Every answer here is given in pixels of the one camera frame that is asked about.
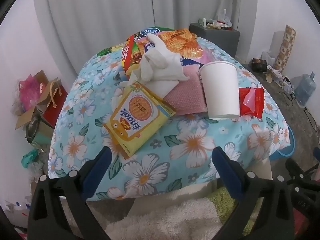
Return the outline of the red snack wrapper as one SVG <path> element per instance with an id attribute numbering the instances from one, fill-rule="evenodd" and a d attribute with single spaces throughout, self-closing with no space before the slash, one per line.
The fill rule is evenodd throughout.
<path id="1" fill-rule="evenodd" d="M 263 88 L 239 88 L 240 116 L 263 116 L 265 95 Z"/>

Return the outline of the yellow enaak snack packet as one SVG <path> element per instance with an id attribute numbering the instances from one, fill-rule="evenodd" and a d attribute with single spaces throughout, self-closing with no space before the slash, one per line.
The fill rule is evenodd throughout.
<path id="1" fill-rule="evenodd" d="M 104 127 L 128 158 L 176 114 L 162 98 L 135 81 L 127 86 Z"/>

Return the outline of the pink textured cloth pad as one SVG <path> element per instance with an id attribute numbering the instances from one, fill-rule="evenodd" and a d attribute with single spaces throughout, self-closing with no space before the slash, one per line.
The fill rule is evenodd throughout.
<path id="1" fill-rule="evenodd" d="M 174 107 L 176 115 L 188 115 L 207 112 L 202 83 L 199 76 L 199 64 L 183 66 L 187 81 L 179 84 L 164 97 L 164 100 Z"/>

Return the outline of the white paper cup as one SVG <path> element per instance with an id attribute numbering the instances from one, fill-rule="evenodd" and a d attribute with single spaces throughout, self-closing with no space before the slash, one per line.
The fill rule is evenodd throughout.
<path id="1" fill-rule="evenodd" d="M 215 61 L 200 68 L 200 77 L 210 119 L 240 116 L 237 68 L 227 61 Z"/>

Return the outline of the white tissue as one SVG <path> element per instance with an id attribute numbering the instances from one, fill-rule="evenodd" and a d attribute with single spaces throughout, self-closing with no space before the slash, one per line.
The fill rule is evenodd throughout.
<path id="1" fill-rule="evenodd" d="M 154 34 L 148 34 L 147 39 L 155 46 L 144 53 L 139 67 L 131 72 L 127 81 L 121 81 L 120 86 L 125 88 L 137 81 L 164 98 L 180 81 L 188 81 L 189 77 L 184 74 L 179 53 L 170 51 Z"/>

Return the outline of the green potato chips bag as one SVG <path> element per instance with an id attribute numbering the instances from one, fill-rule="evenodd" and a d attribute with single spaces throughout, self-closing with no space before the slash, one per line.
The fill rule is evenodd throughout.
<path id="1" fill-rule="evenodd" d="M 143 29 L 127 38 L 125 46 L 121 52 L 121 66 L 126 77 L 130 77 L 131 72 L 139 67 L 140 60 L 144 53 L 155 44 L 148 40 L 148 34 L 159 36 L 161 33 L 173 31 L 164 27 L 149 27 Z"/>

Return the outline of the orange chips bag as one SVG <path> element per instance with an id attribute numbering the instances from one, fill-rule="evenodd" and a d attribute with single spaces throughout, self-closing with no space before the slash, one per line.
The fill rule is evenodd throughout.
<path id="1" fill-rule="evenodd" d="M 197 42 L 197 36 L 186 28 L 167 31 L 158 37 L 168 50 L 179 53 L 181 57 L 194 59 L 201 56 L 202 49 Z"/>

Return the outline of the blue plastic trash basket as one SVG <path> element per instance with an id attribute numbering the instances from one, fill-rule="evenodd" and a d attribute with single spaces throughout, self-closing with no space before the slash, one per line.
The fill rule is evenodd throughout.
<path id="1" fill-rule="evenodd" d="M 296 147 L 296 140 L 294 133 L 290 126 L 287 126 L 286 129 L 286 135 L 285 135 L 285 141 L 280 146 L 276 152 L 274 152 L 272 155 L 270 155 L 269 159 L 270 161 L 277 160 L 280 158 L 288 158 L 293 155 Z"/>

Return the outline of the floral blue tablecloth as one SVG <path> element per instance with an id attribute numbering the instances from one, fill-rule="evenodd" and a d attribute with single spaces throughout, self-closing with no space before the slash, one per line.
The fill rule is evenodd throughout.
<path id="1" fill-rule="evenodd" d="M 93 200 L 154 196 L 216 180 L 219 174 L 211 159 L 215 147 L 248 167 L 268 158 L 285 141 L 287 123 L 266 93 L 261 119 L 243 115 L 212 120 L 206 113 L 173 116 L 125 159 L 104 128 L 112 114 L 112 100 L 123 92 L 116 78 L 120 70 L 120 50 L 103 50 L 83 65 L 67 95 L 49 149 L 50 178 L 79 170 L 104 146 L 111 149 L 112 163 Z"/>

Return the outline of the cardboard box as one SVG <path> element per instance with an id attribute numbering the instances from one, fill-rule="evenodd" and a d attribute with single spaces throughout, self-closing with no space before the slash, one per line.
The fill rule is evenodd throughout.
<path id="1" fill-rule="evenodd" d="M 41 95 L 50 81 L 43 70 L 33 75 L 33 77 L 35 77 L 40 83 L 40 98 L 38 99 L 36 106 L 18 117 L 15 128 L 23 128 L 25 130 L 25 138 L 27 142 L 37 148 L 42 145 L 50 144 L 53 136 L 53 128 L 43 120 L 41 115 L 43 106 L 39 106 L 39 102 L 41 102 Z"/>

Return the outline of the red gift bag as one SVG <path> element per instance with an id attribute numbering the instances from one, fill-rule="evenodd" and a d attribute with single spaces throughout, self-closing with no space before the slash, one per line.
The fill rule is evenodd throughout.
<path id="1" fill-rule="evenodd" d="M 48 86 L 41 95 L 39 106 L 43 106 L 43 110 L 41 110 L 42 118 L 52 127 L 56 125 L 67 94 L 61 84 L 61 80 L 54 79 L 48 83 Z"/>

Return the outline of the pink translucent plastic bag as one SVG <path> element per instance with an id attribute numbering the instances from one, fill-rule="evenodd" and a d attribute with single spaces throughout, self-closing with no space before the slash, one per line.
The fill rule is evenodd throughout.
<path id="1" fill-rule="evenodd" d="M 227 61 L 234 62 L 234 58 L 231 57 L 224 50 L 220 49 L 213 43 L 208 42 L 198 42 L 200 48 L 202 49 L 202 53 L 200 57 L 196 57 L 194 60 L 200 64 L 207 64 L 215 61 Z"/>

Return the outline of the patterned wallpaper roll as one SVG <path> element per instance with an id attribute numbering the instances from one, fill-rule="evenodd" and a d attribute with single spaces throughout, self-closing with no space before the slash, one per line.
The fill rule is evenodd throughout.
<path id="1" fill-rule="evenodd" d="M 283 41 L 282 41 L 280 49 L 279 49 L 279 54 L 276 57 L 276 60 L 273 65 L 273 68 L 275 70 L 278 70 L 281 73 L 283 72 L 283 70 L 289 60 L 291 51 L 293 49 L 293 45 L 295 43 L 296 36 L 297 36 L 296 30 L 293 29 L 291 26 L 286 25 L 284 36 L 283 36 Z"/>

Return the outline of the grey storage box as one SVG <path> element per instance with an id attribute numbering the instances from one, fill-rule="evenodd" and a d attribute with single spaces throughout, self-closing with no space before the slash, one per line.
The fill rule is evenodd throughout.
<path id="1" fill-rule="evenodd" d="M 240 39 L 239 31 L 204 28 L 199 23 L 189 24 L 189 31 L 214 43 L 232 57 L 236 56 Z"/>

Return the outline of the grey curtain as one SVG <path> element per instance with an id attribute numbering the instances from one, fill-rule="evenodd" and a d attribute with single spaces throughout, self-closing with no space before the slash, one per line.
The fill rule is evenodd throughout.
<path id="1" fill-rule="evenodd" d="M 98 50 L 146 27 L 184 28 L 202 17 L 231 10 L 240 32 L 236 58 L 250 59 L 258 0 L 34 0 L 51 56 L 67 82 Z"/>

